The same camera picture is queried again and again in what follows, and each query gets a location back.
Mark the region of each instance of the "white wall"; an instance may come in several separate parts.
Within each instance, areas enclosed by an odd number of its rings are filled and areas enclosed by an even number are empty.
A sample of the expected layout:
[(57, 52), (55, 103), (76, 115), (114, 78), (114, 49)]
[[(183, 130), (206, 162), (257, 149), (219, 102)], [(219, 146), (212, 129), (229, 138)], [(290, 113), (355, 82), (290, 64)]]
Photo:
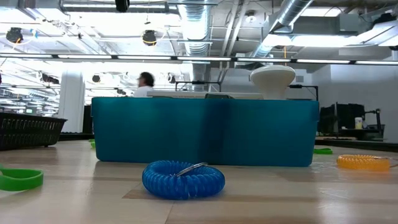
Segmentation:
[[(257, 88), (249, 81), (251, 71), (245, 69), (229, 69), (223, 82), (223, 92), (233, 93), (258, 93)], [(219, 70), (217, 68), (211, 69), (211, 81), (215, 82), (218, 78)], [(296, 75), (304, 76), (303, 83), (296, 83), (295, 80), (292, 84), (312, 85), (312, 74), (307, 73), (304, 69), (297, 69)], [(298, 99), (315, 99), (315, 90), (310, 88), (302, 89), (286, 89), (286, 98)]]
[[(339, 102), (361, 104), (366, 111), (380, 108), (384, 137), (398, 142), (398, 67), (327, 65), (312, 80), (319, 86), (321, 106)], [(376, 116), (367, 114), (366, 122), (376, 124)]]

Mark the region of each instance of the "man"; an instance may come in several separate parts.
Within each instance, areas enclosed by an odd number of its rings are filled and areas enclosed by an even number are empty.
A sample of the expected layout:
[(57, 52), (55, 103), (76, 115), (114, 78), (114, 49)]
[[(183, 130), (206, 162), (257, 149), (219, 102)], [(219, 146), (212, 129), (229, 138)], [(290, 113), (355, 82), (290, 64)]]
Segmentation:
[(135, 98), (145, 98), (148, 91), (153, 91), (154, 76), (149, 72), (142, 72), (138, 78), (138, 89), (134, 92)]

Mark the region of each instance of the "teal plastic bin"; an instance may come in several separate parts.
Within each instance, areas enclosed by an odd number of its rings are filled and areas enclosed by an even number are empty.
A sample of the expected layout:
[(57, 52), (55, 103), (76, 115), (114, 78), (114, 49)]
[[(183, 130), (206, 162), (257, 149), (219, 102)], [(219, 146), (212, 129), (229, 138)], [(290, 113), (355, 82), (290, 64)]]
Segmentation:
[(318, 102), (93, 98), (92, 115), (101, 161), (305, 167)]

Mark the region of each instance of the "ceiling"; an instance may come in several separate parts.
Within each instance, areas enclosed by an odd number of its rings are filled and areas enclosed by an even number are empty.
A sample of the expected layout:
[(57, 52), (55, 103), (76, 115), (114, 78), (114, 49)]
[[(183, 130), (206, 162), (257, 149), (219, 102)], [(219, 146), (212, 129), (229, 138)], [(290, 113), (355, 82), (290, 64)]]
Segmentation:
[[(79, 3), (93, 3), (89, 0), (74, 0)], [(98, 4), (109, 4), (113, 1), (96, 0)], [(342, 11), (357, 14), (371, 12), (379, 8), (391, 6), (396, 0), (377, 1), (342, 1), (316, 0), (302, 16), (335, 17)], [(232, 0), (219, 1), (211, 9), (210, 24), (210, 55), (219, 56), (226, 35), (226, 28)], [(251, 1), (248, 10), (254, 11), (256, 20), (241, 24), (238, 38), (233, 45), (232, 54), (252, 52), (261, 43), (261, 28), (265, 18), (279, 10), (281, 1)], [(180, 41), (182, 22), (176, 14), (154, 13), (112, 13), (112, 12), (69, 12), (59, 16), (59, 21), (44, 21), (32, 19), (21, 11), (0, 11), (0, 52), (30, 53), (30, 54), (116, 54), (116, 55), (184, 55), (185, 45)], [(22, 28), (23, 45), (13, 44), (6, 39), (6, 33), (11, 27)], [(146, 46), (141, 35), (147, 29), (155, 30), (158, 42), (155, 46)], [(273, 48), (274, 57), (300, 58), (338, 58), (338, 59), (383, 59), (391, 55), (388, 47), (357, 47), (357, 48), (322, 48), (286, 46)], [(38, 73), (45, 73), (62, 81), (62, 71), (70, 66), (80, 66), (85, 71), (88, 88), (98, 86), (131, 87), (134, 91), (136, 78), (143, 72), (152, 72), (156, 77), (156, 88), (171, 90), (168, 74), (175, 74), (178, 80), (187, 79), (189, 68), (184, 64), (148, 64), (148, 63), (115, 63), (115, 62), (85, 62), (66, 63), (41, 60), (17, 60), (0, 58), (0, 71), (3, 74), (2, 83), (10, 85), (47, 85), (37, 78)], [(295, 65), (310, 71), (318, 67), (314, 65)], [(93, 83), (93, 75), (101, 75), (106, 83)], [(58, 90), (35, 90), (48, 94), (49, 98), (57, 100)], [(118, 96), (113, 90), (88, 90), (87, 103), (92, 96)]]

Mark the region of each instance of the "black wire basket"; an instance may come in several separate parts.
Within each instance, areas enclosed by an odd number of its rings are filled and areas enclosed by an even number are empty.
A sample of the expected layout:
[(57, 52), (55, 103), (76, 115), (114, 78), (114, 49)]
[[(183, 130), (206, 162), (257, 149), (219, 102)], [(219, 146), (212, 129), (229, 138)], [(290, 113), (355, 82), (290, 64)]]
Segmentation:
[(0, 151), (57, 143), (65, 119), (0, 113)]

